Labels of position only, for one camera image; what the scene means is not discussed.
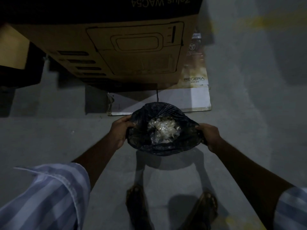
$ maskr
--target concrete floor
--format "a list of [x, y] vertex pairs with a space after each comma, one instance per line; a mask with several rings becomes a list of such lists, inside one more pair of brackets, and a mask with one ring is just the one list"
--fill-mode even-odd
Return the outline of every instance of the concrete floor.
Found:
[[[297, 186], [307, 186], [306, 26], [280, 30], [238, 23], [306, 6], [306, 0], [204, 0], [199, 27], [207, 43], [212, 111], [187, 114], [218, 126], [228, 142]], [[205, 34], [208, 18], [213, 34]], [[83, 85], [60, 89], [57, 77], [45, 66], [41, 83], [16, 90], [10, 116], [0, 118], [1, 206], [32, 179], [13, 166], [69, 162], [117, 119], [85, 115], [85, 106], [101, 108], [104, 92]], [[84, 229], [130, 229], [126, 190], [142, 179], [155, 229], [177, 229], [203, 189], [219, 201], [213, 229], [263, 229], [231, 175], [204, 145], [160, 158], [127, 143], [93, 189]]]

